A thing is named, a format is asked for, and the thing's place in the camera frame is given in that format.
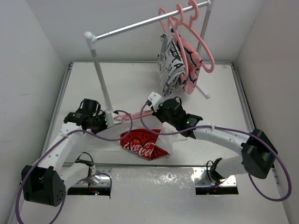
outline clothing rack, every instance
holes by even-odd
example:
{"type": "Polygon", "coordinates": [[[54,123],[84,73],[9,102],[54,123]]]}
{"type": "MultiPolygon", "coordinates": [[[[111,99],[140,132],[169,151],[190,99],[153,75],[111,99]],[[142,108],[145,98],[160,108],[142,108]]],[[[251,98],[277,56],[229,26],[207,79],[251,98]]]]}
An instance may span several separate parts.
{"type": "MultiPolygon", "coordinates": [[[[202,39],[204,39],[204,36],[205,36],[205,33],[206,33],[206,28],[207,28],[208,21],[209,21],[209,18],[210,18],[213,3],[214,3],[214,0],[206,0],[206,1],[203,1],[203,2],[197,4],[198,8],[206,7],[206,15],[205,15],[203,26],[201,28],[201,33],[200,33],[200,37],[202,39]]],[[[192,10],[193,10],[193,6],[188,6],[188,7],[183,8],[184,13],[190,12],[192,10]]],[[[163,14],[163,15],[159,15],[159,16],[153,17],[151,19],[147,19],[147,20],[144,20],[144,21],[141,21],[141,22],[137,22],[137,23],[134,23],[134,24],[131,24],[131,25],[128,25],[128,26],[125,26],[125,27],[122,27],[122,28],[119,28],[119,29],[116,29],[116,30],[112,30],[110,32],[100,34],[100,35],[97,35],[97,36],[93,35],[91,32],[85,32],[84,33],[84,37],[86,39],[86,42],[87,42],[88,48],[90,50],[90,53],[93,57],[94,67],[95,67],[95,70],[97,72],[97,75],[98,75],[98,78],[99,78],[99,81],[100,81],[100,85],[101,85],[101,88],[102,88],[102,91],[103,91],[105,104],[106,104],[106,107],[107,107],[107,110],[106,110],[107,112],[113,112],[115,109],[112,106],[111,101],[110,101],[110,97],[109,97],[109,94],[108,94],[108,91],[107,91],[107,87],[106,87],[106,84],[105,84],[103,73],[102,73],[102,70],[101,70],[101,67],[100,67],[98,55],[97,55],[97,52],[95,50],[95,43],[99,40],[103,40],[103,39],[111,37],[111,36],[122,34],[124,32],[127,32],[127,31],[130,31],[130,30],[133,30],[133,29],[137,29],[139,27],[143,27],[143,26],[152,24],[154,22],[158,22],[158,21],[161,21],[161,20],[164,20],[164,19],[168,19],[170,17],[179,15],[179,13],[180,13],[179,10],[176,10],[176,11],[166,13],[166,14],[163,14]]],[[[201,44],[198,43],[196,51],[199,53],[200,50],[201,50],[201,44]]]]}

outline white wall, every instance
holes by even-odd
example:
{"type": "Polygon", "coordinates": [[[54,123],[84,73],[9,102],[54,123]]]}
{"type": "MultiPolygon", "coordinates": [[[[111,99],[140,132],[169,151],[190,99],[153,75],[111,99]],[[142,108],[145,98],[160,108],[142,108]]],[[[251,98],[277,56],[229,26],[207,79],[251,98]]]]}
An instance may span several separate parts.
{"type": "Polygon", "coordinates": [[[43,148],[64,70],[25,0],[0,3],[0,223],[43,148]]]}
{"type": "MultiPolygon", "coordinates": [[[[278,149],[292,178],[285,205],[298,223],[299,1],[267,0],[238,59],[237,68],[254,121],[278,149]]],[[[276,164],[283,192],[287,185],[276,164]]]]}
{"type": "MultiPolygon", "coordinates": [[[[179,2],[183,7],[188,5],[187,0],[27,0],[50,43],[67,63],[91,61],[84,32],[102,34],[156,16],[160,7],[169,12],[176,10],[179,2]]],[[[262,0],[215,0],[205,40],[216,60],[237,59],[261,3],[262,0]]],[[[201,9],[200,19],[194,23],[198,32],[205,10],[201,9]]],[[[102,40],[96,44],[100,59],[156,60],[162,31],[155,23],[102,40]]],[[[194,38],[188,35],[187,40],[194,38]]]]}

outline white table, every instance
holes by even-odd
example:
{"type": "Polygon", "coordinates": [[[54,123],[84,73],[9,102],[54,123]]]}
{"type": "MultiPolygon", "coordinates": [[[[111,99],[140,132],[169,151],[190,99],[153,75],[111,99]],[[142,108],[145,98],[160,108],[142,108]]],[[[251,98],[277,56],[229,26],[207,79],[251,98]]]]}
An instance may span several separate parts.
{"type": "MultiPolygon", "coordinates": [[[[102,63],[101,67],[116,109],[137,112],[149,93],[159,92],[158,66],[155,63],[102,63]]],[[[217,125],[246,130],[231,66],[217,65],[212,74],[202,70],[199,80],[209,89],[211,98],[204,98],[195,89],[192,95],[182,97],[184,109],[217,125]]],[[[83,98],[95,99],[104,107],[92,63],[74,63],[60,102],[51,141],[59,132],[64,117],[76,111],[83,98]]],[[[97,164],[200,166],[208,160],[235,156],[228,149],[193,139],[175,142],[171,156],[153,161],[120,149],[117,143],[105,143],[105,148],[119,149],[117,152],[103,152],[102,144],[99,142],[96,147],[87,146],[86,139],[82,139],[66,162],[73,163],[82,149],[95,151],[91,154],[97,164]]],[[[262,198],[250,184],[247,175],[236,176],[239,195],[196,196],[190,173],[189,168],[113,169],[111,200],[105,196],[68,196],[56,223],[288,223],[283,204],[262,198]],[[180,174],[178,182],[156,182],[155,175],[169,174],[180,174]]],[[[272,172],[266,180],[256,182],[267,195],[280,197],[272,172]]],[[[35,223],[38,219],[47,223],[54,217],[56,210],[50,206],[24,202],[21,215],[27,223],[35,223]]]]}

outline gray wall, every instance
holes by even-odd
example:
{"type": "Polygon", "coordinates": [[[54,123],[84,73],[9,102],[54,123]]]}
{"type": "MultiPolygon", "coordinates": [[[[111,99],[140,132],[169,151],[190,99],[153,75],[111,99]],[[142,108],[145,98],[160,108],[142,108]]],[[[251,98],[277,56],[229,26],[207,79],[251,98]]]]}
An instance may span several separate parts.
{"type": "Polygon", "coordinates": [[[25,0],[0,3],[0,223],[41,154],[64,70],[25,0]]]}
{"type": "MultiPolygon", "coordinates": [[[[183,7],[188,5],[187,0],[27,0],[50,43],[67,63],[91,61],[84,32],[105,33],[156,16],[160,7],[169,12],[176,10],[178,2],[183,7]]],[[[237,59],[261,3],[262,0],[215,1],[205,40],[216,60],[237,59]]],[[[206,8],[200,10],[200,18],[193,24],[198,32],[205,11],[206,8]]],[[[185,28],[180,31],[197,46],[185,28]]],[[[154,61],[162,33],[160,23],[155,23],[102,40],[96,44],[100,60],[154,61]]]]}
{"type": "MultiPolygon", "coordinates": [[[[291,223],[298,223],[299,1],[267,0],[237,62],[254,121],[278,149],[291,178],[285,202],[291,223]]],[[[283,193],[287,184],[276,164],[283,193]]]]}

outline white cloth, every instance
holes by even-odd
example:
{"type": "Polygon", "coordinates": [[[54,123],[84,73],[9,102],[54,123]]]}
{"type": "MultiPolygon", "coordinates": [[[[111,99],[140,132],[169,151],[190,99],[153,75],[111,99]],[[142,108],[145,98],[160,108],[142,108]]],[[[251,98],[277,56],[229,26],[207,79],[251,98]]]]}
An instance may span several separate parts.
{"type": "Polygon", "coordinates": [[[161,51],[158,54],[160,69],[161,95],[167,97],[174,88],[183,85],[180,75],[185,74],[185,65],[181,53],[170,34],[163,34],[161,51]]]}

